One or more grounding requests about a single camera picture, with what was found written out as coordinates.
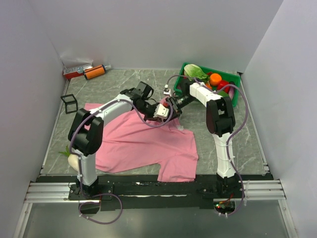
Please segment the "pink t-shirt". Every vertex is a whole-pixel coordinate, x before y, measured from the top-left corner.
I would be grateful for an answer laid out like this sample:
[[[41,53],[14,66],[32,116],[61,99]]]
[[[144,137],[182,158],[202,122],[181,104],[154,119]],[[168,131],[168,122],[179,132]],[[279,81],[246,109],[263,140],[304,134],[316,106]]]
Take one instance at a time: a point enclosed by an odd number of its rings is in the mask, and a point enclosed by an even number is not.
[[[119,173],[159,164],[158,181],[193,181],[199,158],[194,133],[182,129],[178,119],[162,127],[151,124],[144,124],[132,110],[105,125],[96,169]]]

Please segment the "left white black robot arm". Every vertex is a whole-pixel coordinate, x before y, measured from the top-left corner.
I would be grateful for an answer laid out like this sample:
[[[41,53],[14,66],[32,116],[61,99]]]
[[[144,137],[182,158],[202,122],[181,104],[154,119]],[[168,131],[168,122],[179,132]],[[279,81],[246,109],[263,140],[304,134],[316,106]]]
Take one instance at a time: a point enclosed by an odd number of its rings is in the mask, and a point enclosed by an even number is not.
[[[144,82],[137,87],[121,91],[111,101],[92,110],[77,111],[68,139],[69,152],[77,156],[77,186],[86,199],[93,199],[98,193],[96,161],[89,156],[95,154],[103,140],[104,126],[123,113],[140,109],[142,113],[153,113],[156,106],[151,106],[150,99],[154,90]]]

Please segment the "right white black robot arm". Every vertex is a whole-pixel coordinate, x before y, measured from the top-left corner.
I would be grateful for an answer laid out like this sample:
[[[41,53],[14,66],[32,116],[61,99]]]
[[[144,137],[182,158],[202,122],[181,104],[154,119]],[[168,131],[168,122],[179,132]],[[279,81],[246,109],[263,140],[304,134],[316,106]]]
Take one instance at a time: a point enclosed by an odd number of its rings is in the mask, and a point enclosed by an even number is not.
[[[168,96],[166,101],[172,105],[172,118],[182,114],[181,109],[194,100],[206,108],[206,126],[212,134],[217,155],[217,181],[214,192],[221,197],[228,197],[237,189],[239,179],[234,169],[234,156],[230,136],[235,126],[235,115],[231,99],[223,97],[202,82],[186,79],[181,83],[182,96]]]

